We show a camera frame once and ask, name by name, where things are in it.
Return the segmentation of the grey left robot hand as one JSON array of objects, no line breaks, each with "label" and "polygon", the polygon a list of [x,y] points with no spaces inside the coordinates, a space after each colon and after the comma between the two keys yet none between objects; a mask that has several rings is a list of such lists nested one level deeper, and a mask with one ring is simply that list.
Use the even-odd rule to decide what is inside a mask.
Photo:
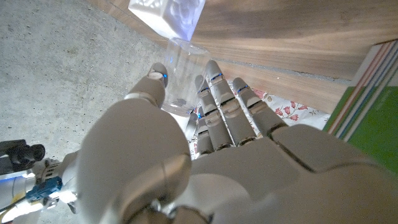
[{"label": "grey left robot hand", "polygon": [[397,178],[313,127],[286,125],[234,81],[231,147],[192,159],[161,109],[167,71],[155,63],[100,117],[78,153],[82,223],[396,223]]}]

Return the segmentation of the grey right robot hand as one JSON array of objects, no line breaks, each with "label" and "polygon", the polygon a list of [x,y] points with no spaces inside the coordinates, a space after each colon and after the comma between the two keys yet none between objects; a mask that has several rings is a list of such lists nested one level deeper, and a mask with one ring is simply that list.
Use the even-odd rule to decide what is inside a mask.
[{"label": "grey right robot hand", "polygon": [[[160,121],[150,120],[155,127],[157,135],[152,132],[145,134],[134,133],[139,137],[129,147],[112,147],[103,153],[106,159],[111,156],[120,156],[125,162],[119,163],[123,172],[138,171],[153,162],[166,159],[179,154],[188,154],[189,148],[185,135],[192,137],[195,130],[197,115],[191,113],[188,116],[171,114],[174,122],[169,117],[163,116]],[[78,152],[67,154],[62,162],[47,159],[45,169],[40,175],[41,183],[27,192],[26,199],[29,203],[41,200],[44,209],[54,207],[59,200],[68,204],[72,213],[77,213],[76,207],[76,174],[82,168],[76,164]]]}]

